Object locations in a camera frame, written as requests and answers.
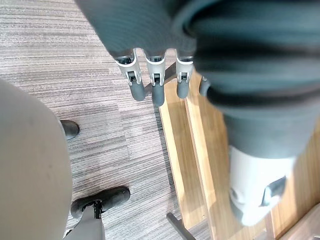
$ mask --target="gray fabric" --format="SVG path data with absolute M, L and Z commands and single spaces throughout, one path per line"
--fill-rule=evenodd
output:
M 172 51 L 166 59 L 167 65 L 174 61 Z M 140 66 L 146 85 L 146 63 Z M 132 99 L 72 0 L 0 0 L 0 78 L 79 124 L 79 136 L 68 142 L 73 200 L 118 185 L 130 188 L 125 205 L 102 215 L 106 239 L 180 239 L 166 219 L 169 211 L 181 216 L 159 111 L 151 96 Z M 69 216 L 67 226 L 77 222 Z M 206 222 L 191 233 L 210 238 Z

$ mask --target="striped carpet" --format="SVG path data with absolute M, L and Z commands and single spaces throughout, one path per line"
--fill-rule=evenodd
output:
M 149 82 L 142 51 L 143 82 Z M 167 64 L 175 59 L 167 52 Z M 159 110 L 132 99 L 114 60 L 72 0 L 0 0 L 0 78 L 76 121 L 68 142 L 72 199 L 126 185 L 130 200 L 102 215 L 106 239 L 178 240 L 180 210 Z M 67 228 L 77 223 L 69 216 Z M 207 224 L 191 229 L 209 239 Z

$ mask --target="white plastic part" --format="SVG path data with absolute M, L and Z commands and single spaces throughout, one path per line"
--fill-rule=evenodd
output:
M 163 57 L 161 61 L 150 61 L 147 57 L 145 60 L 152 86 L 156 85 L 155 74 L 160 75 L 159 85 L 163 86 L 165 83 L 166 57 Z
M 178 83 L 182 82 L 183 74 L 186 74 L 185 82 L 189 83 L 192 72 L 194 70 L 194 62 L 193 61 L 181 61 L 179 58 L 176 58 L 176 78 Z
M 136 49 L 133 50 L 133 55 L 134 55 L 134 60 L 129 64 L 121 64 L 118 61 L 115 61 L 116 64 L 119 66 L 119 69 L 122 72 L 123 76 L 127 79 L 129 86 L 132 86 L 132 82 L 130 80 L 128 72 L 134 72 L 136 83 L 138 85 L 140 85 L 142 82 L 141 70 L 140 70 L 139 61 L 136 54 Z
M 230 146 L 229 159 L 230 200 L 242 212 L 239 219 L 241 223 L 252 226 L 280 201 L 281 196 L 276 195 L 269 199 L 268 206 L 261 206 L 266 187 L 288 176 L 293 170 L 296 157 L 260 158 Z

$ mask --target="wooden plank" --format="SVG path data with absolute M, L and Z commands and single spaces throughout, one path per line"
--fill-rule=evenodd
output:
M 265 221 L 244 227 L 232 213 L 226 128 L 222 114 L 200 96 L 200 80 L 194 73 L 185 102 L 210 232 L 214 240 L 252 240 Z
M 320 237 L 320 204 L 314 206 L 281 240 L 306 239 Z
M 205 218 L 205 206 L 186 106 L 176 89 L 176 82 L 164 86 L 165 102 L 159 109 L 181 216 L 189 229 Z
M 319 202 L 320 120 L 306 150 L 297 160 L 293 174 L 287 181 L 281 202 L 271 211 L 269 216 L 271 223 L 267 228 L 269 235 L 279 239 Z

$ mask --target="dark gray fabric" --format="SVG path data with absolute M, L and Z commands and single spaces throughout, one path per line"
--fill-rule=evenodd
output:
M 151 56 L 175 48 L 192 56 L 196 41 L 172 29 L 163 0 L 76 0 L 111 55 L 142 48 Z

